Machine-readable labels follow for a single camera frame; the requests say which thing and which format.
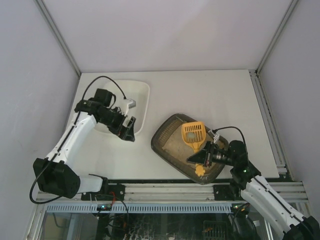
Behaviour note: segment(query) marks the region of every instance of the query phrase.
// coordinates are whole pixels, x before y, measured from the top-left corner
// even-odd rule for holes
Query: litter box
[[[197,176],[195,173],[196,165],[186,161],[188,157],[194,154],[194,151],[184,143],[181,135],[181,125],[195,121],[195,119],[182,113],[172,115],[153,135],[151,148],[163,160],[188,178],[198,184],[205,185],[212,183],[224,169],[225,165],[212,163],[211,166],[204,168],[204,176]],[[209,130],[210,128],[205,127],[206,139],[200,149],[205,146],[207,141],[213,142],[213,139],[208,135]],[[228,141],[222,136],[220,136],[217,144],[221,149],[227,150],[229,147]]]

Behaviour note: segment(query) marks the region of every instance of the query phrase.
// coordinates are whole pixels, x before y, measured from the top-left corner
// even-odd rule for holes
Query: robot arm
[[[206,167],[211,163],[233,166],[230,170],[232,191],[254,206],[278,236],[284,240],[320,239],[317,220],[312,216],[306,218],[295,210],[268,184],[260,171],[248,160],[242,141],[230,142],[228,151],[219,149],[216,144],[208,141],[205,147],[190,156],[187,162]]]
[[[77,175],[73,171],[75,156],[87,135],[97,123],[108,127],[111,133],[125,141],[135,141],[134,117],[128,118],[135,101],[124,99],[122,111],[119,107],[111,109],[113,93],[97,89],[93,98],[81,100],[75,108],[70,125],[61,139],[46,158],[37,158],[33,163],[37,183],[41,191],[58,196],[73,198],[77,193],[98,192],[103,179],[94,175]]]

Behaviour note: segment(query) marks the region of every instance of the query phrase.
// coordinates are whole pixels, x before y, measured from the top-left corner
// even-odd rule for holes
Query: yellow object
[[[205,175],[205,173],[206,173],[206,170],[202,165],[195,164],[195,174],[197,174],[198,177],[202,177],[203,175]]]
[[[182,139],[194,153],[199,152],[201,144],[206,140],[206,128],[202,121],[187,122],[181,127]]]

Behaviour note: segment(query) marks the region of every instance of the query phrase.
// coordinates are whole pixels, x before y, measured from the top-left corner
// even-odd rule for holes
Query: black cable
[[[112,93],[113,96],[113,103],[112,105],[109,107],[109,109],[112,109],[112,107],[115,105],[116,101],[117,101],[117,96],[115,94]]]
[[[120,228],[121,227],[120,225],[118,225],[118,226],[117,225],[112,225],[111,224],[112,221],[115,221],[115,219],[114,218],[109,219],[108,220],[108,225],[111,225],[111,226],[116,227],[116,228]]]
[[[117,218],[121,218],[121,216],[111,216],[109,219],[108,219],[108,224],[111,224],[112,221],[116,221]]]
[[[93,174],[93,173],[89,173],[88,175],[90,175],[90,176],[95,176],[95,177],[99,177],[99,178],[102,178],[102,179],[108,179],[108,178],[105,177],[105,176],[100,176],[100,175]]]
[[[225,127],[220,127],[220,128],[217,128],[215,130],[213,130],[214,133],[216,133],[217,131],[219,130],[223,130],[223,129],[236,129],[238,130],[238,132],[240,133],[241,137],[242,137],[242,141],[243,141],[243,145],[244,145],[244,149],[245,149],[245,154],[246,154],[246,160],[248,162],[248,169],[249,169],[249,172],[252,176],[252,178],[255,179],[255,176],[253,175],[252,171],[251,171],[251,168],[250,168],[250,162],[249,162],[249,155],[248,155],[248,149],[247,149],[247,144],[246,144],[246,139],[245,139],[245,136],[244,134],[242,133],[242,131],[237,128],[236,126],[225,126]]]
[[[124,201],[122,201],[119,197],[114,196],[114,195],[102,194],[102,193],[98,193],[96,195],[107,196],[107,197],[115,198],[118,201],[120,201],[123,204],[123,206],[125,207],[127,226],[129,225],[129,208],[127,207],[127,205],[125,204]]]
[[[247,216],[247,219],[253,226],[253,230],[254,230],[254,238],[253,238],[253,240],[256,240],[257,239],[257,227],[256,227],[254,221],[252,221],[252,219],[249,216]]]
[[[126,215],[127,215],[127,213],[123,213],[123,214],[122,214],[122,215],[120,215],[120,216],[116,216],[116,215],[114,215],[114,216],[109,217],[109,219],[108,219],[108,220],[109,220],[109,222],[114,221],[115,219],[122,218],[124,214],[126,214]]]
[[[46,166],[42,169],[42,171],[38,174],[38,176],[36,176],[35,180],[32,183],[32,186],[31,186],[30,192],[29,192],[29,198],[30,198],[30,201],[33,202],[34,204],[47,204],[47,203],[51,203],[51,202],[53,202],[53,201],[55,201],[55,200],[57,200],[57,199],[62,197],[62,196],[57,196],[57,197],[52,198],[52,199],[47,200],[47,201],[36,201],[36,200],[34,200],[34,198],[32,196],[32,193],[34,191],[34,188],[35,188],[35,186],[37,184],[38,179],[44,173],[44,171],[49,167],[49,165],[53,162],[53,160],[56,158],[57,155],[58,155],[57,153],[55,155],[53,155],[51,160],[46,164]]]
[[[109,240],[112,239],[112,236],[111,236],[109,229],[107,227],[105,228],[105,234],[109,237]]]
[[[238,215],[238,213],[244,208],[245,205],[250,205],[250,203],[244,203],[242,204],[239,209],[236,211],[235,215],[233,216],[233,219],[232,219],[232,224],[231,224],[231,229],[232,229],[232,235],[233,235],[233,238],[236,239],[236,236],[234,234],[234,228],[235,228],[235,219],[236,219],[236,216]]]
[[[98,77],[96,77],[95,79],[93,79],[93,80],[89,83],[89,85],[86,87],[86,89],[84,90],[83,95],[82,95],[82,98],[81,98],[81,102],[85,99],[86,93],[87,93],[88,89],[91,87],[91,85],[92,85],[96,80],[98,80],[98,79],[100,79],[100,78],[107,78],[107,79],[109,79],[111,82],[113,82],[113,83],[118,87],[118,89],[121,91],[121,93],[122,93],[122,95],[123,95],[123,99],[127,99],[124,91],[121,89],[121,87],[120,87],[113,79],[111,79],[111,78],[108,77],[108,76],[98,76]],[[114,102],[113,102],[113,104],[112,104],[111,107],[113,107],[113,105],[114,105],[115,102],[116,102],[116,95],[113,94],[113,96],[114,96]],[[77,114],[77,116],[76,116],[76,118],[75,118],[75,121],[74,121],[74,123],[73,123],[74,125],[77,124],[77,121],[78,121],[78,119],[79,119],[79,117],[80,117],[80,113],[81,113],[81,111],[78,112],[78,114]],[[71,132],[73,131],[73,129],[74,129],[74,126],[72,126],[72,128],[70,129],[70,131],[69,131],[68,134],[66,135],[65,139],[62,141],[61,145],[59,146],[59,148],[58,148],[58,150],[57,150],[58,152],[61,150],[61,148],[62,148],[63,145],[65,144],[67,138],[69,137],[69,135],[71,134]],[[35,180],[34,180],[33,183],[32,183],[32,186],[31,186],[30,192],[29,192],[29,199],[30,199],[30,201],[31,201],[32,203],[34,203],[34,204],[38,204],[38,205],[39,205],[39,204],[47,204],[47,203],[51,203],[51,202],[53,202],[53,201],[55,201],[55,200],[57,200],[57,199],[59,199],[59,198],[62,197],[62,196],[57,196],[57,197],[54,197],[54,198],[52,198],[52,199],[50,199],[50,200],[47,200],[47,201],[36,201],[36,200],[34,200],[34,198],[33,198],[33,196],[32,196],[32,193],[33,193],[33,191],[34,191],[34,188],[35,188],[35,186],[36,186],[36,184],[37,184],[38,179],[39,179],[40,176],[44,173],[44,171],[50,166],[50,164],[53,162],[53,160],[56,158],[57,155],[58,155],[57,153],[53,155],[52,159],[51,159],[51,160],[47,163],[47,165],[41,170],[41,172],[38,174],[38,176],[36,176]]]
[[[60,229],[67,229],[67,228],[69,228],[69,226],[70,226],[70,221],[71,221],[71,217],[72,217],[72,213],[70,214],[69,224],[66,225],[66,226],[60,226],[60,225],[58,224],[58,222],[57,222],[56,214],[53,212],[52,215],[53,215],[53,219],[54,219],[54,224],[55,224],[55,226],[56,226],[57,228],[60,228]]]
[[[114,229],[117,229],[117,230],[121,230],[121,231],[124,231],[121,227],[118,227],[118,226],[113,226],[111,224],[108,224],[108,226],[114,228]]]
[[[297,218],[296,216],[293,216],[295,220],[297,220],[299,223],[301,223],[301,225],[309,232],[310,236],[312,237],[313,240],[316,240],[314,234],[310,231],[310,229],[307,227],[307,225],[305,225],[299,218]]]

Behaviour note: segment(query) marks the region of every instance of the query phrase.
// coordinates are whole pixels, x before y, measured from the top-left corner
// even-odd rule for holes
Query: white tabletop
[[[137,80],[150,86],[149,104],[142,131],[135,142],[92,130],[76,156],[74,171],[109,179],[188,179],[150,147],[151,138],[171,115],[186,114],[209,128],[236,126],[244,134],[250,161],[266,178],[278,178],[278,170],[248,70],[154,71],[83,73],[71,115],[88,84],[106,75],[114,80]],[[86,99],[106,84],[101,78]],[[219,132],[229,142],[241,140],[234,129]],[[219,179],[231,178],[226,166]]]

